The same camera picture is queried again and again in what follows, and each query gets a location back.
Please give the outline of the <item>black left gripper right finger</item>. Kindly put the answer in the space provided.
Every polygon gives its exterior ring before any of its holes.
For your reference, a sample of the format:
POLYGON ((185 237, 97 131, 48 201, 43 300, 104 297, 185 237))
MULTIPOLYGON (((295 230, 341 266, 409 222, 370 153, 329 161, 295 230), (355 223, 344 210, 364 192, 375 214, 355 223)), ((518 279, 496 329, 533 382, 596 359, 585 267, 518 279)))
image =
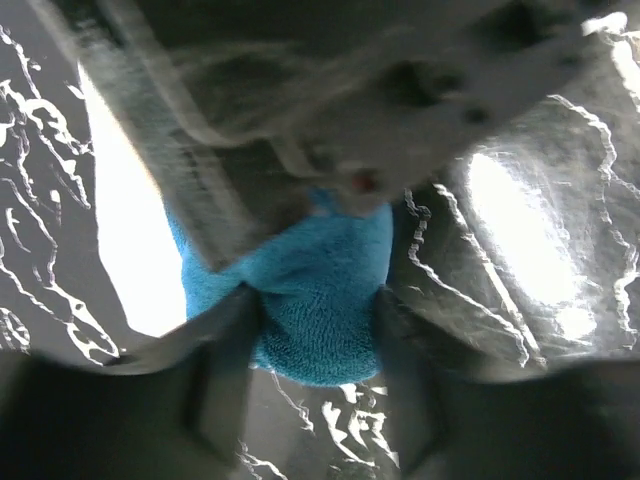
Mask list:
POLYGON ((472 348, 387 289, 377 294, 374 313, 402 474, 544 474, 539 425, 522 409, 533 370, 472 348))

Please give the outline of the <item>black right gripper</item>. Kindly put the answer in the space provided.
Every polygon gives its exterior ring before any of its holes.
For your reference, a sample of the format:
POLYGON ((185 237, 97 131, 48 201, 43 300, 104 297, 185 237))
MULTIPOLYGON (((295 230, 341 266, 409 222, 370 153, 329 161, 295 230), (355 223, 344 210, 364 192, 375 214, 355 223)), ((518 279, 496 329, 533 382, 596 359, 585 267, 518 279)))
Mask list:
POLYGON ((164 77, 182 214, 304 188, 366 212, 580 70, 596 1, 172 1, 164 77))

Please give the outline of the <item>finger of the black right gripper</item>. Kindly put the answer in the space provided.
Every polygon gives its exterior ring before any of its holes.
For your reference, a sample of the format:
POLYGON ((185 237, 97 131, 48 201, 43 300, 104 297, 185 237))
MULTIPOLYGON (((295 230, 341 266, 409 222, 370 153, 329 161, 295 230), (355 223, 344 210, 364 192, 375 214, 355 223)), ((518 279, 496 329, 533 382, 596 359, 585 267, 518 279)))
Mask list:
POLYGON ((194 138, 130 32, 136 18, 105 1, 34 1, 44 26, 80 63, 154 177, 205 263, 220 270, 280 230, 272 193, 280 173, 269 146, 215 146, 194 138))

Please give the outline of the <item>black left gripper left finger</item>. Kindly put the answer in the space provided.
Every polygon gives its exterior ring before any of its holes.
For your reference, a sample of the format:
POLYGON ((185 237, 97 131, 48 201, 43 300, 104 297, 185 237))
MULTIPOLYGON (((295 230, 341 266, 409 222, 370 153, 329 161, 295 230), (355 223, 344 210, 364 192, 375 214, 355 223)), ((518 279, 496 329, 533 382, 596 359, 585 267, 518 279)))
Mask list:
POLYGON ((172 401, 176 418, 170 421, 171 430, 233 468, 261 321, 257 292, 238 287, 195 319, 110 362, 109 368, 145 379, 167 374, 182 381, 172 401))

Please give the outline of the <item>teal beige cartoon towel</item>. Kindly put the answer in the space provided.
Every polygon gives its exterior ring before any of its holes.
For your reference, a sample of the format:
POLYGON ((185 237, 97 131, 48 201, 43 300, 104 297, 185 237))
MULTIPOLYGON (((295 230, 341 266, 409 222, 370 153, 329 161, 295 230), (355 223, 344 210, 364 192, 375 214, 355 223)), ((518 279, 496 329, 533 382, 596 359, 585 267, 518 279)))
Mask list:
POLYGON ((259 292, 267 315, 255 364, 305 385, 362 382, 379 371, 370 325, 389 273, 392 208, 352 217, 324 192, 312 199, 313 215, 218 273, 206 268, 168 212, 186 317, 203 314, 245 283, 259 292))

